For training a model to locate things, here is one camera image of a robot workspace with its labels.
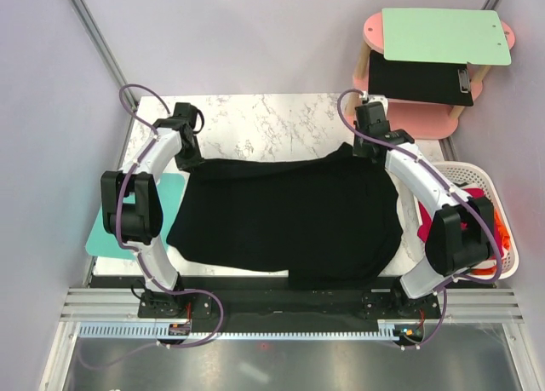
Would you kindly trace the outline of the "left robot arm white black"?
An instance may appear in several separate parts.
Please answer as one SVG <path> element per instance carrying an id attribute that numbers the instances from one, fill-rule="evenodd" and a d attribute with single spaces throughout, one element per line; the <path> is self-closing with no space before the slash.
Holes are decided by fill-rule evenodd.
<path id="1" fill-rule="evenodd" d="M 157 182 L 171 160 L 196 164 L 201 158 L 195 124 L 194 118 L 180 117 L 149 124 L 151 134 L 136 155 L 100 179 L 103 227 L 121 249 L 131 252 L 146 288 L 161 292 L 157 305 L 169 317 L 184 313 L 187 298 L 161 239 L 164 213 Z"/>

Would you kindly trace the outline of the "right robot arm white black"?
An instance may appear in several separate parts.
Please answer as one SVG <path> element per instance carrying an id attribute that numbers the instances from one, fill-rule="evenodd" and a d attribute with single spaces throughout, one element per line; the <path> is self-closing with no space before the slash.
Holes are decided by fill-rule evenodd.
<path id="1" fill-rule="evenodd" d="M 377 135 L 355 124 L 354 151 L 395 175 L 431 218 L 423 258 L 399 278 L 390 296 L 399 317 L 410 317 L 421 298 L 442 291 L 450 282 L 467 279 L 490 284 L 502 273 L 502 247 L 495 237 L 495 208 L 486 197 L 475 198 L 440 173 L 403 130 L 379 124 Z"/>

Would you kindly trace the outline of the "black t shirt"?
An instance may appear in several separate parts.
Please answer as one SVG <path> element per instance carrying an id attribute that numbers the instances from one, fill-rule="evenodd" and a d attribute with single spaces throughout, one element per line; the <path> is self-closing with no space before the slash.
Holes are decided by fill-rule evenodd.
<path id="1" fill-rule="evenodd" d="M 191 170 L 166 241 L 190 262 L 367 283 L 401 244 L 397 200 L 387 172 L 347 143 L 313 160 L 209 159 Z"/>

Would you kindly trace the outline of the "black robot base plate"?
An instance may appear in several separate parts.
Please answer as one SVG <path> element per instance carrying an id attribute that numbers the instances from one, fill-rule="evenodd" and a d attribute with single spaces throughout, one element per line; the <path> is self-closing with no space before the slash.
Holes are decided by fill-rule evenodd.
<path id="1" fill-rule="evenodd" d="M 335 282 L 292 287 L 287 277 L 183 277 L 185 292 L 172 296 L 144 290 L 138 315 L 143 319 L 191 320 L 202 331 L 221 329 L 360 329 L 381 320 L 419 325 L 440 316 L 432 295 L 409 300 L 395 278 L 373 285 Z"/>

